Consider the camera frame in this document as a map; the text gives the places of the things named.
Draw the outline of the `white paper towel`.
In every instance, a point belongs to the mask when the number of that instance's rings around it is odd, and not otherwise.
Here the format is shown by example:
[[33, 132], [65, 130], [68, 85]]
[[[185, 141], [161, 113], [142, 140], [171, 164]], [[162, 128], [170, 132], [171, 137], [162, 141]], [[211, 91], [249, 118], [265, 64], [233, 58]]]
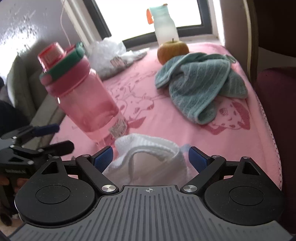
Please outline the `white paper towel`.
[[198, 172], [188, 160], [190, 145], [138, 133], [115, 141], [117, 158], [103, 174], [119, 188], [132, 186], [185, 185]]

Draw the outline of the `pink water bottle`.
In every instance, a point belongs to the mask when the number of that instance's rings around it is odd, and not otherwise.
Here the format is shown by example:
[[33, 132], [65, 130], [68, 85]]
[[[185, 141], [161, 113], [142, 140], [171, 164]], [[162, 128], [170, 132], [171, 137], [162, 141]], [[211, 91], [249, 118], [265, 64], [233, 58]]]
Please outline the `pink water bottle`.
[[38, 55], [43, 68], [40, 82], [55, 97], [62, 111], [100, 146], [110, 146], [128, 131], [114, 99], [78, 42], [64, 50], [55, 42]]

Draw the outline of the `beige cushion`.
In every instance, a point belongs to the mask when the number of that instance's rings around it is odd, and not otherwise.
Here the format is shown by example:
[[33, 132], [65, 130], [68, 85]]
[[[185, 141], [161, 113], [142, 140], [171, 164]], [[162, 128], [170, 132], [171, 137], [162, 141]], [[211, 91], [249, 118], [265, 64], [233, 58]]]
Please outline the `beige cushion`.
[[12, 106], [26, 117], [29, 124], [59, 125], [65, 114], [41, 84], [41, 73], [42, 68], [39, 68], [29, 75], [23, 59], [16, 56], [6, 79], [8, 97]]

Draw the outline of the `teal striped cloth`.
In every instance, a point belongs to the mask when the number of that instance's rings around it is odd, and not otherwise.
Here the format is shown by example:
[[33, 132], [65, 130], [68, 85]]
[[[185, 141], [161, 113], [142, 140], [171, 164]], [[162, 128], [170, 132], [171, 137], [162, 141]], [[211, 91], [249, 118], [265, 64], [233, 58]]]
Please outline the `teal striped cloth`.
[[193, 123], [205, 125], [217, 115], [214, 99], [221, 95], [245, 99], [248, 91], [242, 77], [231, 67], [230, 55], [189, 53], [176, 56], [155, 76], [157, 89], [168, 88], [175, 107]]

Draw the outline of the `clear plastic bag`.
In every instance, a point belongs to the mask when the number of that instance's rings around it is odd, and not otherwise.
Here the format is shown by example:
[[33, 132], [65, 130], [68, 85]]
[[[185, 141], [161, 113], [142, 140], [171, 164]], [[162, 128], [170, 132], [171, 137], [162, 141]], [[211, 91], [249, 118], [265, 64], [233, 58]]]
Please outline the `clear plastic bag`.
[[94, 41], [86, 48], [86, 56], [101, 80], [108, 80], [142, 60], [149, 48], [127, 51], [123, 41], [113, 37]]

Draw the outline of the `yellow red apple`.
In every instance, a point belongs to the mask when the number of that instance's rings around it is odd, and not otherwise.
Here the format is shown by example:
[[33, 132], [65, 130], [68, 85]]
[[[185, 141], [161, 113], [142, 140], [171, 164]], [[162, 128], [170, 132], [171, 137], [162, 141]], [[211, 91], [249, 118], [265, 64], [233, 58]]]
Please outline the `yellow red apple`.
[[157, 51], [159, 63], [164, 65], [170, 59], [180, 55], [187, 55], [189, 48], [186, 43], [172, 39], [171, 41], [161, 44]]

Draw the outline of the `frosted mint bottle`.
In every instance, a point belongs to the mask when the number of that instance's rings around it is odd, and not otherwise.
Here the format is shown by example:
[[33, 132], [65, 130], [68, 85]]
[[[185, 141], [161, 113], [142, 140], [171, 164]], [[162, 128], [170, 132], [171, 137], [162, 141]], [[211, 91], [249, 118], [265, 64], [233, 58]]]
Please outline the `frosted mint bottle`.
[[167, 4], [148, 8], [147, 21], [149, 25], [154, 25], [154, 32], [159, 46], [172, 39], [179, 41], [178, 31], [173, 19], [170, 17]]

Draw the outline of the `maroon banquet chair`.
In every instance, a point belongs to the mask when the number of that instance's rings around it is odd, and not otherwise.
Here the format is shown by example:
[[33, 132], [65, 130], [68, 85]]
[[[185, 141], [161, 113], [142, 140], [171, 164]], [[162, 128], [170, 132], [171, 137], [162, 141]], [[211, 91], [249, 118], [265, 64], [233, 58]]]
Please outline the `maroon banquet chair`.
[[[247, 1], [251, 62], [257, 51], [295, 57], [295, 1]], [[280, 154], [285, 204], [295, 208], [295, 67], [272, 67], [253, 80]]]

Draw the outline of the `black window frame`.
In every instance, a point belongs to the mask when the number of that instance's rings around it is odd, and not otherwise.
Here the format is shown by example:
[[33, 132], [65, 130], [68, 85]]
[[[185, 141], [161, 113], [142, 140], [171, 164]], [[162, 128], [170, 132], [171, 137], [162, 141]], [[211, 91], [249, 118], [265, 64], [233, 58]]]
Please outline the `black window frame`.
[[126, 48], [157, 40], [156, 11], [164, 9], [178, 36], [212, 34], [208, 1], [84, 1], [101, 39], [115, 37]]

